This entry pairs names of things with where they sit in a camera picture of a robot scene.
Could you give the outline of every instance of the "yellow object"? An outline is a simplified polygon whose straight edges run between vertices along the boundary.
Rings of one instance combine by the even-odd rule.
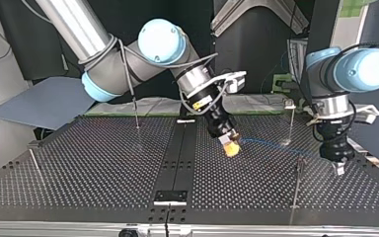
[[[223,145],[224,151],[227,157],[233,157],[237,155],[241,149],[237,142],[231,141]]]

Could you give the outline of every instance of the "optical breadboard table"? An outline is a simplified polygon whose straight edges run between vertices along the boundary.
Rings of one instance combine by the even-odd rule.
[[[76,118],[0,169],[0,223],[379,227],[379,169],[363,156],[337,176],[307,118],[291,135],[290,115],[235,121],[242,150],[227,158],[203,118]],[[185,204],[157,205],[160,192]]]

